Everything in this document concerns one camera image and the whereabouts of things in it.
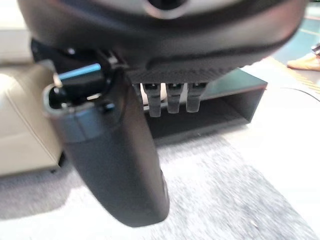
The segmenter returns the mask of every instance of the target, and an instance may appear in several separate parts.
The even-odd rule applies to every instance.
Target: black stand
[[[144,108],[145,117],[156,144],[176,142],[250,123],[266,87],[265,81],[237,69],[208,84],[198,113],[186,111],[187,93],[184,89],[179,113],[168,113],[167,103],[164,102],[161,117],[150,117],[148,107]]]

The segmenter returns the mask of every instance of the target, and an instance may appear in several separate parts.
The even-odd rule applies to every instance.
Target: floor
[[[320,2],[312,2],[306,11],[304,21],[296,35],[273,57],[283,64],[303,57],[311,52],[311,47],[320,42]],[[320,86],[318,71],[296,70],[299,74]]]

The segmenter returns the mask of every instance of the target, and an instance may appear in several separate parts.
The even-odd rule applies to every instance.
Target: white surface
[[[269,67],[264,61],[245,68],[269,82],[268,90],[251,124],[222,135],[320,236],[320,103],[305,93],[281,89],[312,92]]]
[[[0,0],[0,64],[31,60],[30,34],[15,0]]]

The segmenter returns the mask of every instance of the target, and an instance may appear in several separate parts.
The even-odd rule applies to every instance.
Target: beige cushion
[[[41,65],[5,72],[0,69],[0,176],[57,167],[62,148],[42,113],[52,72]]]

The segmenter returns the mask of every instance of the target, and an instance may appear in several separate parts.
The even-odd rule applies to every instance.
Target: black grip
[[[104,104],[75,108],[71,117],[46,104],[49,93],[44,102],[66,156],[95,197],[120,222],[141,227],[167,217],[169,198],[142,105],[121,78]]]

